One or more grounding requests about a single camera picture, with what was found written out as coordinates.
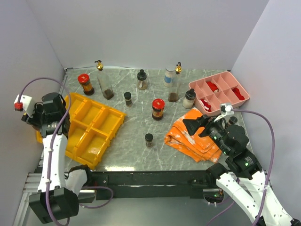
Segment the tall oil bottle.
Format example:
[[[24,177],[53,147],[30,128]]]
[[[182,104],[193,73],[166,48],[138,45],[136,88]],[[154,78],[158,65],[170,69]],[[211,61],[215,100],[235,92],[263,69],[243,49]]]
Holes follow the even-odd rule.
[[[178,62],[171,77],[171,85],[168,93],[169,102],[177,102],[180,87],[180,74],[182,72],[182,64]]]
[[[101,60],[96,60],[95,63],[96,63],[96,68],[98,70],[97,79],[100,85],[101,92],[105,99],[110,100],[111,98],[114,97],[110,77],[106,72],[106,70],[104,69]]]

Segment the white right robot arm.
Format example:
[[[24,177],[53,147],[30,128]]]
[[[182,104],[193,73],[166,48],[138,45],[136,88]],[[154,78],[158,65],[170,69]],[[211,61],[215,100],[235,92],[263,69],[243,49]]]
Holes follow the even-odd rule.
[[[268,176],[255,155],[247,148],[249,142],[243,127],[237,124],[222,126],[217,117],[202,115],[184,119],[189,135],[203,131],[199,137],[209,137],[227,156],[224,167],[216,163],[207,169],[206,182],[219,187],[243,210],[254,226],[299,226],[300,220],[291,217],[282,207],[270,185]]]

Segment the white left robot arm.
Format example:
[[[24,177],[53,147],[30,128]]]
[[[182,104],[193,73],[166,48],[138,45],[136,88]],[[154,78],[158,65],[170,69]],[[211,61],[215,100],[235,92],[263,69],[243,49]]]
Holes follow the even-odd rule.
[[[29,206],[43,224],[70,219],[79,212],[81,188],[93,186],[94,177],[87,165],[73,167],[66,178],[64,157],[70,129],[70,104],[56,92],[42,97],[39,104],[32,97],[21,95],[25,114],[22,121],[37,129],[42,136],[44,160],[37,193],[30,195]]]

